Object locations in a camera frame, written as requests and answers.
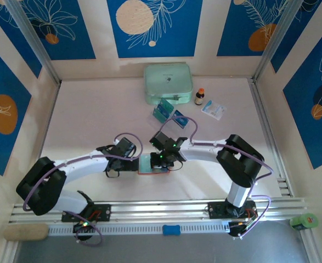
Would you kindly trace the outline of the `orange card holder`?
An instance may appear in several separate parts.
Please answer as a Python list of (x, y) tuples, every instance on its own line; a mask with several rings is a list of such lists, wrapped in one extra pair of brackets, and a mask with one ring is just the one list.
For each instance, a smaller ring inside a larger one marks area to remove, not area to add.
[(138, 170), (138, 174), (139, 175), (154, 175), (154, 174), (164, 174), (164, 173), (169, 173), (170, 171), (167, 170), (166, 168), (165, 169), (152, 169), (152, 172), (150, 174), (139, 174), (139, 170)]

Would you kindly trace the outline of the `teal credit card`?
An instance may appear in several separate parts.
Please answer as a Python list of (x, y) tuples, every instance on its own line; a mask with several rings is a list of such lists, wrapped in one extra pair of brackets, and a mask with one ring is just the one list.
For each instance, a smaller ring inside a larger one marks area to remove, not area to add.
[(153, 112), (152, 112), (152, 115), (160, 123), (165, 123), (168, 120), (169, 116), (170, 116), (170, 114), (167, 111), (165, 111), (162, 107), (161, 108), (158, 108), (158, 107), (154, 108)]
[(162, 106), (169, 113), (174, 110), (174, 106), (164, 98), (161, 98), (159, 106)]
[(139, 159), (139, 174), (150, 174), (151, 172), (150, 155), (141, 155)]

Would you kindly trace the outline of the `teal blue packets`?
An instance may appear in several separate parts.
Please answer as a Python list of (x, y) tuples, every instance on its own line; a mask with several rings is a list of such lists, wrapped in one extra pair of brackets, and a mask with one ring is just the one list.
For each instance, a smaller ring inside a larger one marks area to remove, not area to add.
[[(161, 108), (162, 106), (159, 106), (159, 103), (154, 107), (154, 108)], [(174, 135), (174, 136), (181, 136), (181, 135), (185, 135), (185, 131), (188, 130), (188, 124), (187, 126), (182, 129), (180, 128), (173, 120), (172, 120), (172, 115), (173, 112), (176, 109), (174, 108), (174, 110), (169, 113), (170, 116), (168, 118), (168, 120), (165, 122), (165, 126), (162, 128), (162, 131), (167, 134), (167, 135)], [(151, 113), (151, 115), (148, 117), (148, 122), (156, 129), (159, 129), (164, 123), (160, 123)]]

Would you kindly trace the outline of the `blue credit card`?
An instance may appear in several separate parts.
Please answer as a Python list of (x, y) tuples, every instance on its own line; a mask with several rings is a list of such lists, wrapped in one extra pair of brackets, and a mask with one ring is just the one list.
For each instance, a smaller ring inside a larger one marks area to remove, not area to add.
[(182, 129), (184, 129), (189, 122), (189, 120), (178, 110), (173, 112), (172, 120)]

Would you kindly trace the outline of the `white blue sachet packet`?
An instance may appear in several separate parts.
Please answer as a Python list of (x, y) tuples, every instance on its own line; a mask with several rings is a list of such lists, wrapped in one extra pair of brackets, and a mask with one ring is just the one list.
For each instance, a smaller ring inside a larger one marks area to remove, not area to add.
[(201, 109), (201, 112), (216, 119), (220, 120), (227, 108), (219, 103), (209, 100), (206, 105)]

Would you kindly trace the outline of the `brown bottle orange cap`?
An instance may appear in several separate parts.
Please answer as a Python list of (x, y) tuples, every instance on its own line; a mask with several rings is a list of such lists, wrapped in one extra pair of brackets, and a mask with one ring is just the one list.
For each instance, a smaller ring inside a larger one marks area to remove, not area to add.
[(196, 105), (201, 105), (203, 103), (204, 97), (204, 88), (199, 88), (197, 93), (195, 94), (194, 103)]

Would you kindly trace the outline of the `blue bone-shaped clip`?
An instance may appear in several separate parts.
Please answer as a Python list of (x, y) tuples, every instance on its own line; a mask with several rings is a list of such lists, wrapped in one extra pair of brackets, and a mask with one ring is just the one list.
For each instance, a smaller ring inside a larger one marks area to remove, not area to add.
[(164, 236), (179, 236), (181, 234), (180, 225), (163, 225), (162, 234)]

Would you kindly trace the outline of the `black controller board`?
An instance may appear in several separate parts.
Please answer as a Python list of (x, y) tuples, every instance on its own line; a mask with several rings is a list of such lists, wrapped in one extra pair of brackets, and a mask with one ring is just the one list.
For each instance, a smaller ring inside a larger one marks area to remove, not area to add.
[(87, 222), (78, 222), (73, 226), (73, 233), (94, 233), (95, 229)]
[(254, 220), (248, 220), (245, 222), (230, 222), (229, 223), (229, 235), (234, 238), (240, 238), (248, 229), (253, 225)]

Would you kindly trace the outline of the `mint green zip case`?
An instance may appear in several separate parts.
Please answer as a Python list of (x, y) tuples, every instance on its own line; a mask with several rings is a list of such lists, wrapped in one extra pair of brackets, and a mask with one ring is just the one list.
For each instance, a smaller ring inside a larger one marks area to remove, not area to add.
[(172, 105), (186, 104), (193, 94), (188, 64), (152, 64), (144, 69), (145, 100), (157, 105), (161, 99)]

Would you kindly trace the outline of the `beige foam block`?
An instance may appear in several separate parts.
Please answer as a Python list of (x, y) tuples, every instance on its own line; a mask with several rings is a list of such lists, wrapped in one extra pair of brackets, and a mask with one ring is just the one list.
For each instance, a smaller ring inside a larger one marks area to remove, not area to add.
[(7, 241), (40, 241), (48, 236), (47, 224), (15, 224), (8, 225), (3, 237)]

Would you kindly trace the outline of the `blue panel with cream circle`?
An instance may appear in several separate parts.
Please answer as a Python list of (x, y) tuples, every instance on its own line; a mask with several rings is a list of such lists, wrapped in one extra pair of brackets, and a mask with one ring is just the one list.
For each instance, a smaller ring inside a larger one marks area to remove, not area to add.
[(193, 57), (203, 0), (107, 0), (120, 59)]

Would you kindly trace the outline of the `green cylinder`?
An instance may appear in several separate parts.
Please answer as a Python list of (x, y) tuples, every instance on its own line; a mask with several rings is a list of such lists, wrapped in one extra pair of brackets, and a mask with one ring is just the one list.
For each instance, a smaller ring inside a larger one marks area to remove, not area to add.
[(318, 227), (319, 221), (314, 214), (305, 213), (291, 218), (289, 221), (289, 224), (293, 229), (297, 231), (301, 231), (301, 230)]

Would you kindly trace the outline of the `aluminium mounting rail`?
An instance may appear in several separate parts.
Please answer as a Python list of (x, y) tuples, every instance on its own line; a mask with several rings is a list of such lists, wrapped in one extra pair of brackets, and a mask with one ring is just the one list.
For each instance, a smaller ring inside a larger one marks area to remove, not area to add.
[[(222, 202), (221, 199), (187, 201), (140, 201), (140, 202), (98, 202), (110, 204), (109, 223), (156, 223), (156, 222), (195, 222), (227, 221), (241, 222), (249, 219), (210, 219), (208, 202)], [(302, 198), (255, 197), (255, 210), (262, 220), (285, 220), (307, 212), (307, 205)]]

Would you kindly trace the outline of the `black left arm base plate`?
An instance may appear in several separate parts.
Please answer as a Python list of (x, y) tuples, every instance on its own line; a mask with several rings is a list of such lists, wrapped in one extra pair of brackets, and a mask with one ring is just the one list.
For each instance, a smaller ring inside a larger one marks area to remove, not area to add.
[[(78, 215), (88, 221), (108, 222), (110, 221), (111, 205), (110, 204), (89, 204)], [(80, 219), (66, 212), (61, 217), (62, 222), (79, 222)]]

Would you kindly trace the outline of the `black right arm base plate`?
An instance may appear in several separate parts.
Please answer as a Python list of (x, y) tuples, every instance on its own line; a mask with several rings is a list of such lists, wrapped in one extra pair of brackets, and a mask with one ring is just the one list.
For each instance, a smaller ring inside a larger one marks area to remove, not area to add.
[(236, 207), (227, 200), (207, 204), (210, 219), (255, 219), (258, 216), (255, 207), (254, 201), (246, 201), (242, 207)]

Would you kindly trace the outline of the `aluminium side rail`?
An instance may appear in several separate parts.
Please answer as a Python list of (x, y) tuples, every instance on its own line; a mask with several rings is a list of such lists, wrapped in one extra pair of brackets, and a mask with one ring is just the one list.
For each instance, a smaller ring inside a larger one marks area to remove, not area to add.
[(294, 197), (293, 191), (291, 190), (290, 180), (287, 176), (287, 171), (282, 159), (282, 156), (276, 145), (273, 132), (269, 123), (269, 118), (264, 107), (263, 100), (259, 93), (256, 82), (252, 79), (248, 79), (248, 84), (250, 86), (251, 95), (255, 103), (256, 111), (259, 116), (259, 120), (263, 129), (263, 134), (265, 141), (268, 145), (270, 153), (273, 155), (273, 160), (275, 163), (275, 174), (277, 176), (277, 181), (279, 184), (279, 189), (283, 197)]

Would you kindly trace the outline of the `blue floral wall panel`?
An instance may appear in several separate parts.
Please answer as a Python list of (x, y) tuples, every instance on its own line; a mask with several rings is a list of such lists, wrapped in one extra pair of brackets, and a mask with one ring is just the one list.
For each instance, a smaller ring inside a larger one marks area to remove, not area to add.
[(286, 31), (280, 45), (273, 55), (270, 63), (275, 73), (281, 68), (291, 49), (306, 28), (322, 0), (303, 0), (289, 29)]
[(27, 63), (32, 73), (38, 78), (41, 73), (42, 65), (21, 33), (3, 0), (0, 0), (0, 27)]
[(31, 94), (0, 57), (0, 176), (3, 176)]
[(22, 0), (51, 60), (89, 60), (95, 53), (78, 0)]
[(322, 165), (322, 38), (283, 89), (314, 169)]
[(232, 0), (218, 56), (260, 56), (291, 0)]

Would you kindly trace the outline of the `aluminium frame post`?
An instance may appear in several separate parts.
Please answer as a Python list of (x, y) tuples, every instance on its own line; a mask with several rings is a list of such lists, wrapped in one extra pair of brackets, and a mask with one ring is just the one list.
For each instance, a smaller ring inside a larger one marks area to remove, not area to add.
[(259, 78), (264, 73), (265, 68), (270, 63), (273, 55), (283, 40), (286, 32), (288, 31), (291, 23), (293, 22), (298, 10), (300, 9), (304, 0), (288, 0), (287, 6), (281, 15), (281, 18), (274, 30), (274, 33), (264, 50), (259, 64), (252, 75), (252, 81), (256, 84)]
[(61, 84), (61, 78), (57, 74), (46, 49), (44, 48), (20, 3), (17, 0), (4, 0), (4, 4), (34, 52), (35, 56), (45, 68), (52, 81), (59, 87)]

